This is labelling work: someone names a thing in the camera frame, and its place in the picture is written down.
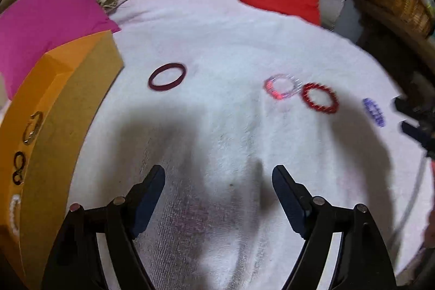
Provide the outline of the white textured bed cover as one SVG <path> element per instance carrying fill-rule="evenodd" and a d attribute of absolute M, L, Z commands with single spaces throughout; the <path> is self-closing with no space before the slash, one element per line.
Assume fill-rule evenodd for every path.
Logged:
<path fill-rule="evenodd" d="M 156 164 L 166 184 L 136 249 L 157 289 L 281 289 L 302 238 L 274 192 L 283 165 L 331 204 L 365 204 L 396 272 L 417 253 L 431 169 L 403 135 L 378 62 L 300 18 L 238 0 L 119 0 L 124 61 L 78 158 L 69 201 L 125 195 Z M 169 91 L 148 87 L 168 63 Z"/>

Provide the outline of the dark maroon bangle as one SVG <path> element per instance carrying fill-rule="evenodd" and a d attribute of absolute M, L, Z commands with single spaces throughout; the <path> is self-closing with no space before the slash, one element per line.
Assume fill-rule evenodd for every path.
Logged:
<path fill-rule="evenodd" d="M 181 63 L 168 63 L 155 69 L 148 79 L 153 91 L 169 91 L 179 86 L 187 75 L 187 68 Z"/>

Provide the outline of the orange cardboard tray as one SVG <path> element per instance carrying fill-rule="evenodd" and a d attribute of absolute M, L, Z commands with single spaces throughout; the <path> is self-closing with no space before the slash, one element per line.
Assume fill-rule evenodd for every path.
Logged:
<path fill-rule="evenodd" d="M 83 141 L 123 66 L 109 31 L 48 51 L 1 123 L 1 251 L 30 289 L 41 286 Z M 22 135 L 36 111 L 44 120 L 25 145 Z"/>

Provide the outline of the magenta pillow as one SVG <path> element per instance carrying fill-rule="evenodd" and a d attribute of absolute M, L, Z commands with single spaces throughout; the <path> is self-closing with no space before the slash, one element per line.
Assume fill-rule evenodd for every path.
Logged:
<path fill-rule="evenodd" d="M 97 0 L 18 0 L 1 14 L 1 76 L 12 99 L 48 51 L 93 33 L 118 32 Z"/>

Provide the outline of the gold bangle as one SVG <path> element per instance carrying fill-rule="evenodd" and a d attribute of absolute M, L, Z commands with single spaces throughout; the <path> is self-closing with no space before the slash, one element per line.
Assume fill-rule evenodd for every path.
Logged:
<path fill-rule="evenodd" d="M 43 123 L 43 117 L 44 115 L 41 111 L 36 111 L 30 116 L 22 135 L 23 144 L 30 145 L 34 141 Z"/>

